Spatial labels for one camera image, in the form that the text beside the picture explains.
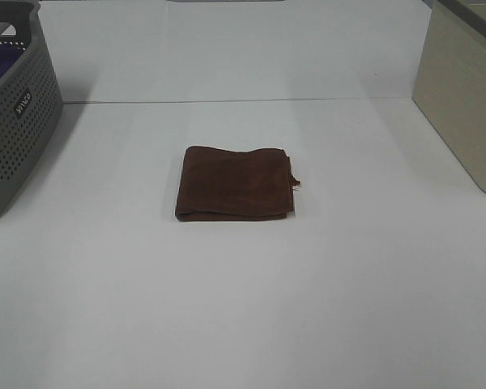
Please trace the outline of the brown towel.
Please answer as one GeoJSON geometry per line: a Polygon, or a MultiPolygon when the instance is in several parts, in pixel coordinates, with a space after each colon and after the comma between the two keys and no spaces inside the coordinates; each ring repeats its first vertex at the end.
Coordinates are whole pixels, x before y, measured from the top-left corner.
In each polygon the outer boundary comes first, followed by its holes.
{"type": "Polygon", "coordinates": [[[294,212],[293,176],[283,149],[186,149],[175,217],[191,221],[281,220],[294,212]]]}

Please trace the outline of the grey perforated laundry basket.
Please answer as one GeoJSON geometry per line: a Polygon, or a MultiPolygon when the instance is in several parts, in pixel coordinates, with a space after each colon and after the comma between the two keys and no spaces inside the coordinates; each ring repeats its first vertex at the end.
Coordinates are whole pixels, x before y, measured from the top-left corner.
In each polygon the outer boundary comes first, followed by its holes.
{"type": "Polygon", "coordinates": [[[36,167],[62,115],[62,94],[37,1],[0,1],[0,24],[15,29],[0,45],[26,51],[0,78],[0,215],[36,167]]]}

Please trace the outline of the beige storage bin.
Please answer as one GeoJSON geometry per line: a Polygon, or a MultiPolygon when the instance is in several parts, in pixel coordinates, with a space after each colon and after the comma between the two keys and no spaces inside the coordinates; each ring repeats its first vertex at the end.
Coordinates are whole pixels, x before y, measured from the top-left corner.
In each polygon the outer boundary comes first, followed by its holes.
{"type": "Polygon", "coordinates": [[[486,193],[486,1],[435,1],[412,99],[486,193]]]}

